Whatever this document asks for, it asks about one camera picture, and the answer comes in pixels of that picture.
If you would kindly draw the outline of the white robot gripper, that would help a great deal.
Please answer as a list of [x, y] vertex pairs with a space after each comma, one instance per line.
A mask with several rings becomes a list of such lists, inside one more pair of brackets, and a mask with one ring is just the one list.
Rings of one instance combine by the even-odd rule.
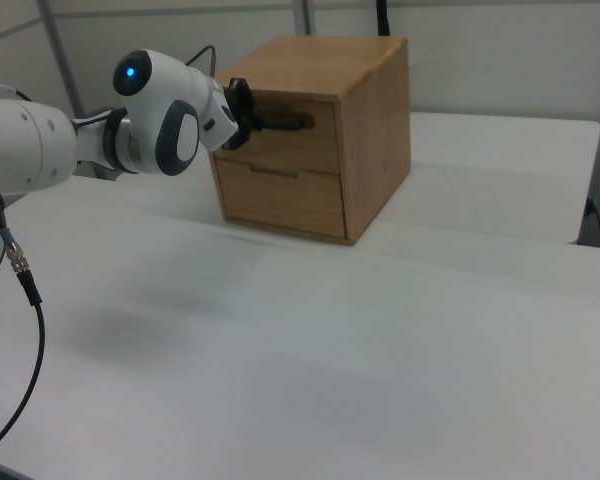
[[228, 102], [223, 87], [211, 82], [209, 99], [201, 115], [201, 142], [204, 147], [208, 151], [220, 147], [222, 150], [238, 150], [247, 143], [252, 130], [261, 130], [261, 116], [257, 113], [246, 114], [236, 122], [232, 112], [252, 113], [254, 106], [253, 93], [244, 78], [234, 77], [229, 81]]

